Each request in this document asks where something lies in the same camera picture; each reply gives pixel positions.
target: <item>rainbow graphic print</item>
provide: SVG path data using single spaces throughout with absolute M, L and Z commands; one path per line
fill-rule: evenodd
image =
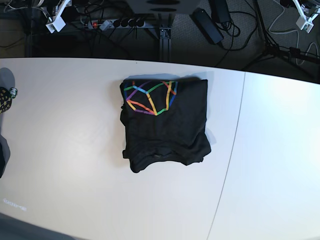
M 135 112 L 158 116 L 158 115 L 162 114 L 163 112 L 168 111 L 169 108 L 171 107 L 171 104 L 173 103 L 173 101 L 174 101 L 174 99 L 175 99 L 175 97 L 177 95 L 178 82 L 177 81 L 161 81 L 161 83 L 153 86 L 149 90 L 145 90 L 146 85 L 148 83 L 152 83 L 152 82 L 154 83 L 154 81 L 147 81 L 147 82 L 144 82 L 143 84 L 141 84 L 140 86 L 136 86 L 135 85 L 135 81 L 132 81 L 132 86 L 128 86 L 129 83 L 127 82 L 124 85 L 124 89 L 123 89 L 124 98 L 125 98 L 126 102 L 128 103 L 128 105 Z M 166 107 L 161 109 L 160 111 L 157 111 L 156 106 L 155 106 L 155 104 L 154 104 L 154 102 L 153 102 L 153 100 L 151 98 L 150 93 L 152 91 L 154 91 L 155 89 L 159 88 L 159 87 L 162 87 L 162 88 L 163 87 L 167 87 L 167 92 L 166 92 L 166 96 L 165 96 L 165 105 L 166 105 Z M 131 89 L 134 89 L 134 91 L 129 96 L 127 96 L 127 91 L 131 90 Z M 136 101 L 131 100 L 131 98 L 138 91 L 141 92 L 141 93 L 144 93 L 146 95 L 146 97 L 147 97 L 147 99 L 148 99 L 148 101 L 150 103 L 150 106 L 151 106 L 150 108 L 146 107 L 145 105 L 143 105 L 140 102 L 136 102 Z M 144 110 L 137 109 L 135 106 L 139 106 Z

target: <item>black power brick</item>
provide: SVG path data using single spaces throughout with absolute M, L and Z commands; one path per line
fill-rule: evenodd
M 209 0 L 211 18 L 218 24 L 231 22 L 229 8 L 226 0 Z
M 204 9 L 197 8 L 191 18 L 210 44 L 217 44 L 224 39 L 217 24 L 211 20 Z

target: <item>patterned object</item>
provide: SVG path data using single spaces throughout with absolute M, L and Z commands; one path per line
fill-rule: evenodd
M 163 112 L 169 110 L 171 104 L 173 103 L 173 101 L 174 101 L 174 99 L 175 99 L 175 97 L 176 97 L 176 95 L 177 95 L 178 82 L 177 82 L 177 81 L 167 81 L 167 82 L 161 81 L 161 83 L 153 86 L 153 87 L 150 88 L 149 90 L 143 89 L 143 87 L 144 87 L 145 85 L 147 85 L 148 83 L 151 83 L 151 82 L 152 82 L 152 81 L 147 81 L 147 82 L 141 84 L 140 86 L 136 86 L 134 81 L 132 81 L 132 86 L 128 86 L 128 83 L 126 83 L 126 84 L 124 85 L 124 89 L 123 89 L 123 91 L 124 91 L 124 98 L 125 98 L 126 102 L 128 103 L 128 105 L 129 105 L 135 112 L 158 116 L 158 115 L 162 114 Z M 151 98 L 150 93 L 151 93 L 153 90 L 155 90 L 155 89 L 157 89 L 157 88 L 159 88 L 159 87 L 161 87 L 161 86 L 167 87 L 167 93 L 166 93 L 166 97 L 165 97 L 166 107 L 163 108 L 163 109 L 160 110 L 160 111 L 157 111 L 156 106 L 155 106 L 155 104 L 154 104 L 154 102 L 153 102 L 153 100 L 152 100 L 152 98 Z M 134 91 L 133 91 L 129 96 L 127 96 L 127 91 L 129 91 L 129 90 L 131 90 L 131 89 L 134 89 Z M 132 100 L 133 96 L 134 96 L 138 91 L 141 92 L 141 93 L 144 93 L 144 94 L 146 95 L 146 97 L 147 97 L 147 99 L 148 99 L 148 101 L 149 101 L 149 103 L 150 103 L 150 105 L 151 105 L 152 110 L 151 110 L 150 108 L 146 107 L 145 105 L 143 105 L 142 103 Z M 134 105 L 140 106 L 140 107 L 143 108 L 144 110 L 137 109 Z
M 0 87 L 0 114 L 6 112 L 12 104 L 12 96 L 4 87 Z

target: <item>black t-shirt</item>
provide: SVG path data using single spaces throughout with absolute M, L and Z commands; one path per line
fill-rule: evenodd
M 205 134 L 208 80 L 125 80 L 120 90 L 123 158 L 134 173 L 155 162 L 200 163 L 211 152 Z

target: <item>gray carpet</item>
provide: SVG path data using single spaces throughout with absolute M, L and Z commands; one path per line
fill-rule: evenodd
M 248 0 L 251 6 L 254 6 L 253 0 Z M 259 0 L 263 20 L 268 28 L 273 20 L 282 12 L 282 8 L 272 0 Z M 227 0 L 230 11 L 243 11 L 255 14 L 254 11 L 246 4 L 244 0 Z M 211 15 L 210 6 L 207 0 L 202 0 L 200 8 L 206 10 Z M 241 13 L 231 14 L 234 23 L 241 29 L 239 37 L 234 38 L 232 48 L 240 48 L 246 41 L 250 32 L 255 28 L 255 19 L 251 16 Z M 283 16 L 276 22 L 273 31 L 285 31 L 289 29 L 298 29 L 296 21 L 299 14 L 295 8 L 286 8 Z M 320 29 L 320 17 L 314 21 L 314 27 L 311 33 L 300 31 L 299 48 L 306 51 L 311 42 L 317 41 Z M 228 49 L 231 45 L 232 38 L 227 34 L 224 35 L 223 46 Z M 297 33 L 271 36 L 281 46 L 295 47 Z M 240 70 L 249 61 L 257 57 L 263 50 L 264 42 L 260 39 L 258 32 L 254 33 L 247 47 L 241 51 L 229 52 L 224 61 L 218 66 L 224 69 Z M 193 21 L 187 15 L 177 15 L 172 28 L 172 61 L 174 63 L 191 64 L 200 66 L 213 67 L 222 58 L 226 51 L 216 45 L 210 45 L 203 37 L 201 32 L 195 26 Z M 304 63 L 301 67 L 316 75 L 318 66 L 313 63 Z M 295 70 L 292 66 L 279 59 L 263 61 L 249 69 L 250 72 L 270 74 L 275 76 L 294 78 L 306 81 L 312 81 L 303 73 Z
M 251 6 L 254 6 L 253 0 L 247 0 Z M 264 23 L 268 28 L 273 20 L 282 12 L 282 8 L 276 4 L 273 0 L 258 0 L 263 16 Z M 230 11 L 243 11 L 255 15 L 255 12 L 247 5 L 245 0 L 227 0 L 228 7 Z M 203 8 L 211 15 L 211 9 L 209 6 L 208 0 L 202 0 L 199 4 L 200 8 Z M 104 12 L 105 18 L 111 17 L 120 17 L 121 14 L 115 12 L 111 9 L 106 9 Z M 92 18 L 99 18 L 101 15 L 100 12 L 96 12 L 95 15 L 92 15 Z M 240 48 L 245 43 L 250 32 L 255 28 L 256 21 L 253 17 L 241 14 L 233 13 L 231 17 L 234 23 L 241 29 L 241 34 L 239 37 L 234 38 L 232 48 Z M 276 22 L 273 27 L 273 31 L 285 31 L 289 29 L 298 29 L 296 26 L 296 21 L 299 17 L 299 14 L 295 8 L 286 8 L 284 15 Z M 58 34 L 67 34 L 70 35 L 74 30 L 75 35 L 78 35 L 79 40 L 83 40 L 81 32 L 75 30 L 72 26 L 66 26 Z M 317 42 L 319 39 L 319 30 L 320 30 L 320 17 L 314 21 L 314 27 L 311 33 L 306 33 L 305 31 L 299 31 L 300 41 L 299 48 L 302 51 L 306 51 L 311 42 Z M 127 29 L 118 29 L 114 32 L 111 39 L 117 42 L 128 32 Z M 142 61 L 158 61 L 159 60 L 159 41 L 153 39 L 149 36 L 143 29 L 139 29 L 137 34 L 132 33 L 127 36 L 126 39 L 121 43 L 125 49 L 127 49 L 135 60 Z M 3 37 L 10 39 L 10 34 L 3 34 Z M 222 41 L 223 46 L 228 49 L 231 45 L 232 38 L 225 34 L 224 40 Z M 295 47 L 297 41 L 297 33 L 283 34 L 283 35 L 274 35 L 272 37 L 281 45 L 285 47 Z M 189 64 L 189 65 L 199 65 L 199 66 L 208 66 L 214 67 L 217 62 L 223 57 L 226 53 L 225 50 L 219 48 L 217 45 L 211 45 L 203 37 L 201 32 L 195 26 L 194 22 L 191 20 L 188 15 L 177 14 L 175 16 L 173 27 L 172 27 L 172 58 L 173 63 L 179 64 Z M 248 42 L 245 49 L 241 51 L 230 51 L 224 61 L 218 66 L 219 68 L 224 69 L 233 69 L 240 70 L 252 59 L 257 57 L 264 48 L 264 41 L 262 36 L 259 36 L 258 31 L 256 31 L 250 41 Z M 71 54 L 66 53 L 66 55 L 43 55 L 42 57 L 88 57 L 89 54 L 88 46 L 84 44 L 77 46 L 77 49 Z M 311 53 L 316 53 L 314 47 L 311 48 Z M 3 57 L 15 57 L 10 55 L 0 55 L 0 58 Z M 115 58 L 115 59 L 126 59 L 127 55 L 124 51 L 119 48 L 114 49 L 114 45 L 110 42 L 100 39 L 99 44 L 96 44 L 94 48 L 94 58 Z M 314 63 L 306 62 L 302 66 L 305 70 L 308 70 L 309 73 L 317 75 L 318 66 Z M 279 59 L 271 59 L 267 61 L 262 61 L 248 69 L 250 72 L 269 74 L 293 79 L 299 79 L 309 82 L 318 82 L 317 79 L 310 79 L 304 73 L 299 70 L 296 70 L 294 67 L 290 66 L 287 62 L 284 62 Z

